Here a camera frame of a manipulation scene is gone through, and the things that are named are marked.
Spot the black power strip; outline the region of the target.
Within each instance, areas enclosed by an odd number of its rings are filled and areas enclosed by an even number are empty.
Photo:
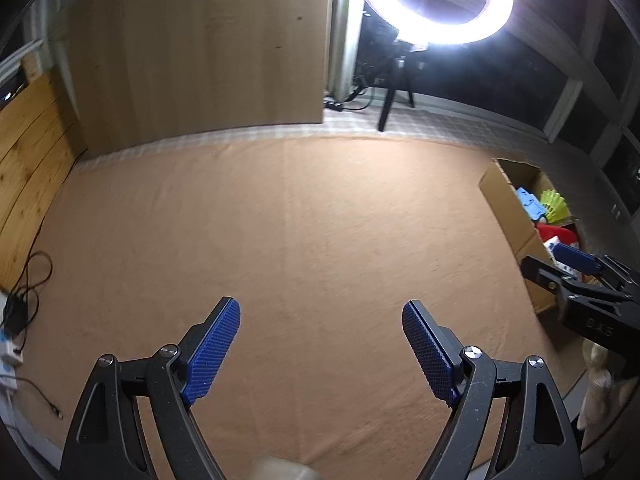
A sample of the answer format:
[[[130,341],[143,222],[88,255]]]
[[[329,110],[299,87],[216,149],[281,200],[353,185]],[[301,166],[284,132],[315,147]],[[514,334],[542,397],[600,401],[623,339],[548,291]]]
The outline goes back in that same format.
[[[342,102],[333,100],[325,100],[323,102],[323,107],[326,110],[334,110],[334,112],[341,112],[342,110],[344,110],[344,104]]]

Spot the wooden plank headboard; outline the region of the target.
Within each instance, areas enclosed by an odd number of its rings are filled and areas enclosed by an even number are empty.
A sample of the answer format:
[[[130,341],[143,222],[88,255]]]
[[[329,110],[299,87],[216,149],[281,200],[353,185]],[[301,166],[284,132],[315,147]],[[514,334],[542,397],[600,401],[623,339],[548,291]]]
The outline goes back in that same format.
[[[1,111],[1,289],[18,280],[44,216],[85,151],[80,122],[55,68]]]

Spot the red cloth item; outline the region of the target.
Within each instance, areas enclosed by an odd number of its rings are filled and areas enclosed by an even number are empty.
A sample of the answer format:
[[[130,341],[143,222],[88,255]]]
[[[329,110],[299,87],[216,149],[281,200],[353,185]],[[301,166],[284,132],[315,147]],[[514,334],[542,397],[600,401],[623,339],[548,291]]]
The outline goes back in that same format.
[[[579,247],[577,234],[562,226],[552,226],[551,224],[537,223],[536,230],[540,239],[545,243],[552,238],[557,238],[564,245]]]

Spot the light wood cabinet panel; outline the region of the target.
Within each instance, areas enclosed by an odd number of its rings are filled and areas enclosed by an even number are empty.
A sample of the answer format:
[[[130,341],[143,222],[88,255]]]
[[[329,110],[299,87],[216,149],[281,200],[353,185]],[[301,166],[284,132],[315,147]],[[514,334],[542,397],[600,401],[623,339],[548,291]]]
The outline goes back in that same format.
[[[323,117],[329,0],[75,0],[66,15],[94,156]]]

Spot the black tripod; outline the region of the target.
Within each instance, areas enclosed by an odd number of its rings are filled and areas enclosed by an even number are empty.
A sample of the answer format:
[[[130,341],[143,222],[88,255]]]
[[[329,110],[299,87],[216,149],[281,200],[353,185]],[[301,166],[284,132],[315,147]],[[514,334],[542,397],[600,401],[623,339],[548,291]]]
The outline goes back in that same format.
[[[411,85],[410,77],[410,61],[408,53],[393,54],[384,58],[372,68],[364,72],[364,79],[368,84],[375,85],[375,79],[384,75],[386,84],[386,96],[381,108],[380,117],[378,118],[378,132],[384,132],[390,112],[395,102],[396,94],[399,90],[404,89],[407,93],[408,107],[413,110],[416,108],[416,99]]]

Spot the yellow badminton shuttlecock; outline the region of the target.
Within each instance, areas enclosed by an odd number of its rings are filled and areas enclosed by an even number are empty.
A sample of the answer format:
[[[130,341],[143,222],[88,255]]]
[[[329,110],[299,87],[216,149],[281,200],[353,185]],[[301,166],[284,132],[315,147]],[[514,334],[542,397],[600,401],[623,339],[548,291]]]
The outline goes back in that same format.
[[[572,216],[565,198],[557,190],[542,191],[539,201],[544,207],[544,216],[551,224],[563,222]]]

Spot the white power strip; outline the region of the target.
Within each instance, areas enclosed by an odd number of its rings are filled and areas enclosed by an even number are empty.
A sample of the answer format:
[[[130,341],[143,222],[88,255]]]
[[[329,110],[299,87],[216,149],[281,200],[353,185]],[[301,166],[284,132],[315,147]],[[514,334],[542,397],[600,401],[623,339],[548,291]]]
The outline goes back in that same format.
[[[16,372],[23,365],[23,357],[17,352],[18,345],[6,333],[4,328],[0,330],[0,374],[1,388],[14,393],[18,389]]]

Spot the white standing panel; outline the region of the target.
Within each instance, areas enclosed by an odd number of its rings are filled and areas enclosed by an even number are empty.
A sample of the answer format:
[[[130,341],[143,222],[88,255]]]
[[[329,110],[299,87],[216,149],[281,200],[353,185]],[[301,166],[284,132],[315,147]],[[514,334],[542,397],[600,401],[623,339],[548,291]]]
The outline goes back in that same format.
[[[352,92],[363,9],[364,0],[331,0],[326,91],[338,102]]]

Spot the brown cardboard box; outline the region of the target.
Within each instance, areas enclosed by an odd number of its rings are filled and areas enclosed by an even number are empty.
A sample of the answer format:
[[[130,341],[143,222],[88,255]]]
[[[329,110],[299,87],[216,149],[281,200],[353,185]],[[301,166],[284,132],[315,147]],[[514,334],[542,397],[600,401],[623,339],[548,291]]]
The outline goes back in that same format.
[[[544,243],[557,236],[558,229],[555,229],[551,235],[551,231],[549,231],[551,228],[542,228],[543,231],[547,229],[548,233],[540,234],[536,222],[529,218],[521,201],[516,196],[519,188],[524,188],[525,191],[534,194],[537,198],[544,191],[555,190],[549,177],[537,166],[527,162],[495,158],[489,164],[483,177],[480,178],[478,186],[494,213],[518,265],[526,256],[534,256],[546,263],[554,263],[552,255]],[[567,219],[556,222],[552,226],[558,226],[573,233],[573,238],[566,238],[565,235],[559,236],[559,240],[561,238],[565,240],[563,243],[574,240],[574,244],[567,243],[567,245],[574,245],[584,252],[590,252],[584,232],[582,232],[582,226],[571,212]],[[529,281],[525,281],[525,286],[536,314],[555,306],[555,300],[550,292],[545,292]]]

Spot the light blue plastic card holder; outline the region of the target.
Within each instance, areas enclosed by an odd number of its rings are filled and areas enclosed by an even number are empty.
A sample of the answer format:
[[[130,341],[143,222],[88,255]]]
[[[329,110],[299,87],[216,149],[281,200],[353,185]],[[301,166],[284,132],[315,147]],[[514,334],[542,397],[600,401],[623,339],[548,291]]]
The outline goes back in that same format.
[[[547,209],[544,208],[544,205],[534,194],[526,191],[525,188],[517,188],[516,196],[518,196],[518,200],[528,215],[528,218],[533,222],[539,221],[547,214]]]

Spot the white foam cylinder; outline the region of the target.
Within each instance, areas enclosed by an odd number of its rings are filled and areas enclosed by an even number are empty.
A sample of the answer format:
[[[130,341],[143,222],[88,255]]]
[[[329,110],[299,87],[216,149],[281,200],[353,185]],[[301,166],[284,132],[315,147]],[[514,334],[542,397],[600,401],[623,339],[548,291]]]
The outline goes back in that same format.
[[[275,457],[262,457],[255,460],[248,480],[322,480],[322,475],[310,467],[281,460]]]

